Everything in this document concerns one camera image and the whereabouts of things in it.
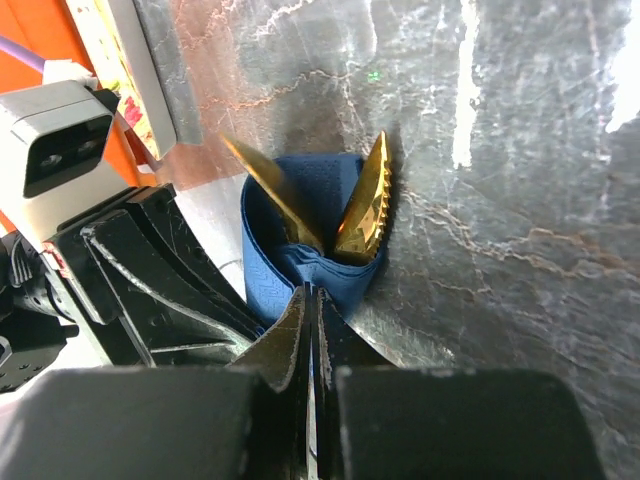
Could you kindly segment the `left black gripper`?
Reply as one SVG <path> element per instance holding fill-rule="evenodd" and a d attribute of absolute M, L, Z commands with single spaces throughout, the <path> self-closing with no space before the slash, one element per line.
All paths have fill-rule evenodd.
<path fill-rule="evenodd" d="M 80 334 L 118 365 L 116 303 L 146 366 L 226 365 L 265 331 L 196 239 L 173 187 L 137 189 L 91 221 L 61 224 L 42 252 L 19 231 L 1 238 L 1 393 L 25 387 Z"/>

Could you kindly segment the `gold knife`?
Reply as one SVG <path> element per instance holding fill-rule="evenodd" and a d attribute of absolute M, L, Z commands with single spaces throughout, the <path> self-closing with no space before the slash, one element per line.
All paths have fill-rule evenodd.
<path fill-rule="evenodd" d="M 381 245 L 391 198 L 392 154 L 382 131 L 346 205 L 336 233 L 334 255 L 353 265 L 373 261 Z"/>

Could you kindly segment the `gold spoon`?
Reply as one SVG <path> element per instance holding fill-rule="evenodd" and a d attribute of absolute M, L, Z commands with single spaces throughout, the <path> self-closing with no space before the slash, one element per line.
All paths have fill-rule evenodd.
<path fill-rule="evenodd" d="M 233 153 L 249 175 L 279 208 L 287 234 L 293 243 L 305 244 L 324 252 L 322 235 L 302 194 L 271 158 L 252 146 L 221 133 L 226 147 Z"/>

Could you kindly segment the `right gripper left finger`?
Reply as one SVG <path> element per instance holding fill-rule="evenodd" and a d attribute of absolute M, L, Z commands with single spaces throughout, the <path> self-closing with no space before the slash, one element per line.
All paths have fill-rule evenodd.
<path fill-rule="evenodd" d="M 308 286 L 225 367 L 48 373 L 1 436 L 5 479 L 307 474 Z"/>

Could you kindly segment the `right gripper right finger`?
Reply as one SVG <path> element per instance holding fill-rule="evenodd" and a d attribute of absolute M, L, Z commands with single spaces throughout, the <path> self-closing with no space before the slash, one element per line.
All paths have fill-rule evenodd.
<path fill-rule="evenodd" d="M 525 369 L 404 369 L 312 292 L 323 479 L 601 479 L 571 390 Z"/>

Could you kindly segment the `dark blue paper napkin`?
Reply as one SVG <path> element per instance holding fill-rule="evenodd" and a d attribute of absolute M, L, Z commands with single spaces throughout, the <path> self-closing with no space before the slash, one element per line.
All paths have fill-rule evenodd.
<path fill-rule="evenodd" d="M 362 170 L 361 156 L 296 154 L 279 157 L 275 162 L 303 194 L 324 242 L 331 244 Z M 353 317 L 383 263 L 383 250 L 372 262 L 355 266 L 322 255 L 307 245 L 289 242 L 281 215 L 252 177 L 244 182 L 240 213 L 246 300 L 263 323 L 273 325 L 295 288 L 305 283 L 326 289 L 342 317 Z"/>

